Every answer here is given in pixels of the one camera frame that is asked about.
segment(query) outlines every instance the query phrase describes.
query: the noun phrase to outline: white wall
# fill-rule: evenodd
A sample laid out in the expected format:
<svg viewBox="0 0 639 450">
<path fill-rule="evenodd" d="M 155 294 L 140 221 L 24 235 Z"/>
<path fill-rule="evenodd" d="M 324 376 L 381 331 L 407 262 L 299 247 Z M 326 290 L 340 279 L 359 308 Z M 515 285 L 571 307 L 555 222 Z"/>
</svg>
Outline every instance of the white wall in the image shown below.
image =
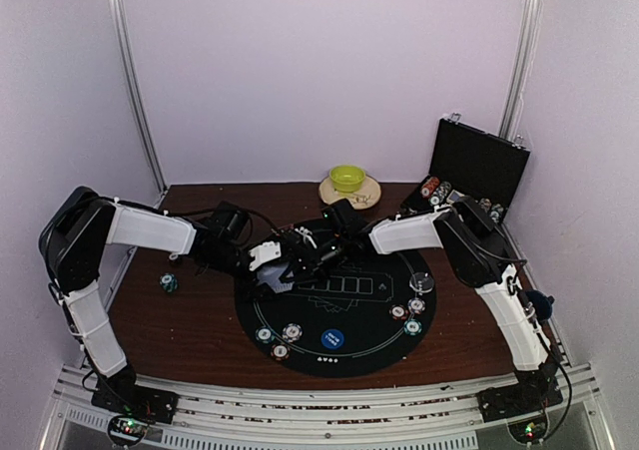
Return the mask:
<svg viewBox="0 0 639 450">
<path fill-rule="evenodd" d="M 35 448 L 45 402 L 78 346 L 37 251 L 68 194 L 155 197 L 126 97 L 107 0 L 0 0 L 0 435 Z M 103 265 L 109 283 L 123 249 Z"/>
<path fill-rule="evenodd" d="M 497 132 L 523 0 L 124 0 L 172 183 L 427 169 L 437 120 Z"/>
<path fill-rule="evenodd" d="M 639 448 L 639 0 L 544 0 L 509 224 L 591 361 L 620 448 Z"/>
</svg>

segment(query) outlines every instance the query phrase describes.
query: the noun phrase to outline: poker chip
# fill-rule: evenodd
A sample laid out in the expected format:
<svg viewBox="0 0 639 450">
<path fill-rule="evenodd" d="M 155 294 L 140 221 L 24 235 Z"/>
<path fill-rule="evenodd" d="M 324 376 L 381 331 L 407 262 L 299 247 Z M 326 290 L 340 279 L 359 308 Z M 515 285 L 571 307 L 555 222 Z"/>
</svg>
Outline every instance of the poker chip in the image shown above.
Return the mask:
<svg viewBox="0 0 639 450">
<path fill-rule="evenodd" d="M 418 335 L 421 332 L 421 323 L 418 320 L 407 320 L 403 325 L 403 331 L 407 335 Z"/>
<path fill-rule="evenodd" d="M 273 334 L 273 331 L 268 327 L 262 327 L 256 330 L 256 339 L 261 343 L 271 343 L 276 339 L 276 337 Z"/>
<path fill-rule="evenodd" d="M 489 198 L 483 198 L 479 200 L 479 206 L 488 214 L 492 207 L 492 202 Z"/>
<path fill-rule="evenodd" d="M 286 342 L 296 342 L 302 337 L 302 327 L 296 323 L 290 323 L 282 330 L 282 338 Z"/>
<path fill-rule="evenodd" d="M 289 348 L 285 345 L 282 345 L 281 343 L 278 345 L 274 345 L 271 349 L 271 357 L 278 362 L 286 360 L 287 358 L 289 358 L 290 354 L 291 352 L 289 351 Z"/>
<path fill-rule="evenodd" d="M 390 316 L 394 320 L 406 320 L 408 318 L 408 310 L 403 305 L 394 305 L 390 308 Z"/>
<path fill-rule="evenodd" d="M 446 198 L 448 197 L 448 195 L 450 194 L 450 191 L 452 191 L 452 184 L 444 181 L 432 193 L 432 196 L 430 196 L 428 203 L 431 206 L 439 206 L 440 204 L 443 204 L 446 201 Z"/>
<path fill-rule="evenodd" d="M 432 196 L 432 193 L 435 192 L 435 189 L 437 189 L 437 186 L 439 186 L 439 179 L 438 178 L 428 178 L 428 180 L 423 184 L 423 186 L 421 187 L 421 196 L 424 199 L 428 199 L 430 196 Z"/>
<path fill-rule="evenodd" d="M 421 314 L 426 309 L 426 304 L 420 298 L 412 298 L 408 301 L 408 308 L 412 313 Z"/>
<path fill-rule="evenodd" d="M 488 213 L 488 216 L 496 223 L 499 224 L 499 222 L 501 221 L 501 218 L 503 217 L 503 206 L 499 205 L 499 204 L 495 204 L 492 208 L 490 208 L 490 212 Z"/>
<path fill-rule="evenodd" d="M 165 273 L 160 277 L 160 286 L 166 293 L 173 293 L 178 289 L 178 280 L 172 273 Z"/>
</svg>

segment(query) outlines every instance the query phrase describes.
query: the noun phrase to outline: white bracket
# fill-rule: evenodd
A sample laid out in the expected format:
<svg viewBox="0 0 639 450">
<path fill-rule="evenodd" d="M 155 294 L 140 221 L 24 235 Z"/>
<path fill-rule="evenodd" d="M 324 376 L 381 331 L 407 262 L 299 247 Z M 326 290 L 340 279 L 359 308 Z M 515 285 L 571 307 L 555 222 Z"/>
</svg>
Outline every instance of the white bracket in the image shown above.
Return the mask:
<svg viewBox="0 0 639 450">
<path fill-rule="evenodd" d="M 253 258 L 253 261 L 249 264 L 249 270 L 254 271 L 265 263 L 280 258 L 282 249 L 279 242 L 268 241 L 253 247 L 249 250 L 249 255 Z"/>
</svg>

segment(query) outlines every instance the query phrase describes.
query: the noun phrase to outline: black round poker mat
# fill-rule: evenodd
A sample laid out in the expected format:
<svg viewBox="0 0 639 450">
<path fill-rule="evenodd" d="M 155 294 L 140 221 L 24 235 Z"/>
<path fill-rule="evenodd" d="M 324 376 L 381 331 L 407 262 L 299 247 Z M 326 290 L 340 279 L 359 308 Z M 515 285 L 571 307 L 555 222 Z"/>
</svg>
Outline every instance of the black round poker mat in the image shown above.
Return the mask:
<svg viewBox="0 0 639 450">
<path fill-rule="evenodd" d="M 332 237 L 325 220 L 297 226 L 311 230 L 318 245 Z M 275 359 L 275 346 L 287 347 L 288 356 L 281 360 L 285 367 L 320 377 L 366 375 L 408 355 L 432 324 L 436 289 L 417 295 L 408 285 L 415 272 L 430 273 L 416 250 L 353 258 L 333 269 L 328 281 L 295 285 L 274 300 L 246 302 L 236 292 L 236 313 L 246 335 L 268 358 Z M 416 297 L 425 303 L 421 314 L 409 310 L 407 320 L 392 318 L 392 307 L 409 309 L 408 302 Z M 404 331 L 409 320 L 417 320 L 421 332 Z M 295 342 L 283 338 L 289 324 L 302 330 Z M 258 339 L 263 328 L 271 331 L 273 341 Z"/>
</svg>

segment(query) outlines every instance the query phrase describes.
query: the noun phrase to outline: chip stack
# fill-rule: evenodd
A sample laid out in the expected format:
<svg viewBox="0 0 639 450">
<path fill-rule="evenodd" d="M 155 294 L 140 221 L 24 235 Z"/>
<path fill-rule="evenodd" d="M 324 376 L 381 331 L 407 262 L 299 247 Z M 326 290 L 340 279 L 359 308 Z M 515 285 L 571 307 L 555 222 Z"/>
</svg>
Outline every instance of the chip stack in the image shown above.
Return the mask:
<svg viewBox="0 0 639 450">
<path fill-rule="evenodd" d="M 490 208 L 492 207 L 492 202 L 489 198 L 483 198 L 479 200 L 479 206 L 484 210 L 485 213 L 490 212 Z"/>
<path fill-rule="evenodd" d="M 166 293 L 173 293 L 178 289 L 178 280 L 172 273 L 165 273 L 160 277 L 160 285 Z"/>
<path fill-rule="evenodd" d="M 452 191 L 452 184 L 444 181 L 439 187 L 432 193 L 432 196 L 428 200 L 431 206 L 439 206 L 446 202 L 446 198 Z"/>
<path fill-rule="evenodd" d="M 432 178 L 428 178 L 428 180 L 423 183 L 423 186 L 421 186 L 421 196 L 424 199 L 428 199 L 432 196 L 432 193 L 435 192 L 435 190 L 437 189 L 437 186 L 439 186 L 439 179 L 432 177 Z"/>
<path fill-rule="evenodd" d="M 493 220 L 494 223 L 499 224 L 501 222 L 501 218 L 503 217 L 503 211 L 503 206 L 495 204 L 492 208 L 490 208 L 488 216 Z"/>
</svg>

